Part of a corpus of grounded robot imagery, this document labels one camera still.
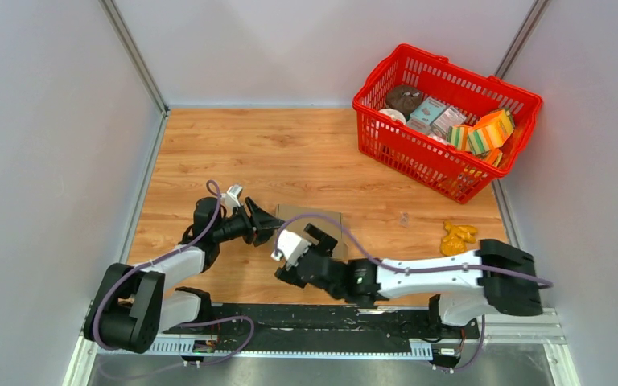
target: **wood surface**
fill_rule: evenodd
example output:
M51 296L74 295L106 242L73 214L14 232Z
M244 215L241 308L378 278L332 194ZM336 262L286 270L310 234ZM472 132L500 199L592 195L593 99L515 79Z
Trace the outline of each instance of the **wood surface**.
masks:
M351 109L172 110L138 222L129 264L150 260L180 241L196 200L215 179L222 191L240 183L265 210L288 203L343 213L356 238L376 257L440 257L443 221L477 227L479 238L505 240L490 187L465 205L359 152ZM402 226L402 213L408 225ZM361 257L351 242L348 257ZM323 291L274 277L271 243L234 240L207 272L182 285L214 302L340 304ZM412 295L388 305L426 305Z

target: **red plastic basket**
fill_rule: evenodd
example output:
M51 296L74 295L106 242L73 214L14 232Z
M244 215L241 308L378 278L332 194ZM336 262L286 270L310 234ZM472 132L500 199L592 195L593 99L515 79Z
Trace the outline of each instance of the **red plastic basket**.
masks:
M419 89L423 98L434 97L456 107L468 117L469 125L493 110L509 109L515 132L501 147L501 163L489 165L379 113L385 107L387 92L400 84ZM353 101L361 153L459 203L466 203L492 180L508 174L532 135L542 104L534 93L495 76L464 70L443 56L408 44L399 45L375 67Z

